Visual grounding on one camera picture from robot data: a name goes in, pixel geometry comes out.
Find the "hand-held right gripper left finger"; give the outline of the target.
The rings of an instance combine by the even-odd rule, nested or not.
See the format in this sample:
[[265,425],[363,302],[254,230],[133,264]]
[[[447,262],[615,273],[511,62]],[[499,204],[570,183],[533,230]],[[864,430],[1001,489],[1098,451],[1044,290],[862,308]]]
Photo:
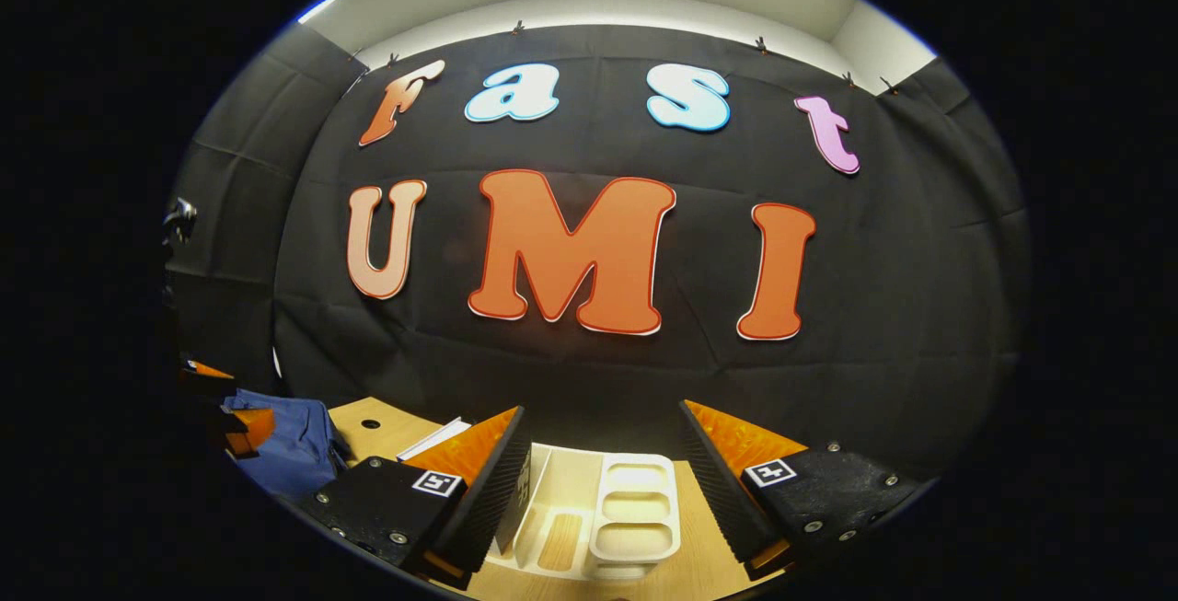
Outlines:
[[299,502],[327,537],[399,574],[466,590],[496,539],[509,541],[525,511],[519,480],[532,440],[512,407],[405,461],[369,456]]

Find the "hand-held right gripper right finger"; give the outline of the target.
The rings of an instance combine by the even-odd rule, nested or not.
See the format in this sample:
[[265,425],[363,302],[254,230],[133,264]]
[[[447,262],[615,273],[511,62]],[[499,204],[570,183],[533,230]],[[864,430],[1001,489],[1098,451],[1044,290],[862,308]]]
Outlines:
[[924,493],[838,442],[801,445],[693,399],[680,412],[691,473],[752,581],[835,559]]

